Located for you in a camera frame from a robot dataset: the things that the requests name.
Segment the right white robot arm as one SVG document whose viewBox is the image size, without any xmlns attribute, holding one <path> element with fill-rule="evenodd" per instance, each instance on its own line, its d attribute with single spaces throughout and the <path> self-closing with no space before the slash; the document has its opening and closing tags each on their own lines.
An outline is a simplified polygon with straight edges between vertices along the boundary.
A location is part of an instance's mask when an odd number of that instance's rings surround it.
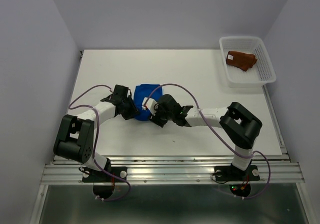
<svg viewBox="0 0 320 224">
<path fill-rule="evenodd" d="M 221 128 L 235 145 L 231 176 L 242 179 L 248 174 L 253 146 L 263 126 L 260 119 L 238 102 L 228 107 L 201 109 L 192 105 L 181 106 L 169 94 L 154 100 L 144 98 L 142 108 L 150 111 L 149 120 L 163 127 L 168 121 L 180 127 L 207 126 Z"/>
</svg>

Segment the brown towel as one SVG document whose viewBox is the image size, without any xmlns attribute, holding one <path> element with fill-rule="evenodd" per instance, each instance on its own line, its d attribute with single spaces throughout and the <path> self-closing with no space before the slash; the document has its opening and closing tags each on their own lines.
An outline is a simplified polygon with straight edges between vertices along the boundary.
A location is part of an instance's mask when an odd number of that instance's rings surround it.
<svg viewBox="0 0 320 224">
<path fill-rule="evenodd" d="M 226 64 L 241 69 L 246 72 L 257 63 L 254 54 L 248 54 L 238 51 L 229 51 L 226 57 Z"/>
</svg>

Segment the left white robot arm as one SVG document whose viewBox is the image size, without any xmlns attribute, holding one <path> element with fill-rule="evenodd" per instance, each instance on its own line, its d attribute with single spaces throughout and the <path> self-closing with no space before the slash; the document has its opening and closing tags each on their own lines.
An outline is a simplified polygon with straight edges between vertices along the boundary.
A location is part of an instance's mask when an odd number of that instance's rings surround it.
<svg viewBox="0 0 320 224">
<path fill-rule="evenodd" d="M 88 110 L 75 116 L 66 114 L 62 117 L 53 147 L 56 156 L 76 161 L 94 170 L 95 177 L 100 181 L 108 180 L 112 170 L 110 160 L 96 152 L 100 124 L 118 115 L 129 120 L 139 114 L 128 87 L 116 85 L 110 91 L 111 94 L 95 106 L 73 106 L 79 98 L 71 102 L 68 107 L 70 110 Z"/>
</svg>

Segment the blue towel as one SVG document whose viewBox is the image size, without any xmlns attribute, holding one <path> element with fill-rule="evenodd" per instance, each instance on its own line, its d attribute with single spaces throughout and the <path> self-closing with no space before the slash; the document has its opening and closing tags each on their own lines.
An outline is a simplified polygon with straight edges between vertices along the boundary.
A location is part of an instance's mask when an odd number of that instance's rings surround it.
<svg viewBox="0 0 320 224">
<path fill-rule="evenodd" d="M 147 110 L 143 110 L 142 105 L 144 104 L 144 99 L 148 98 L 149 95 L 159 86 L 159 84 L 141 84 L 135 87 L 133 101 L 139 111 L 139 114 L 134 117 L 136 120 L 143 122 L 149 120 L 151 113 Z"/>
</svg>

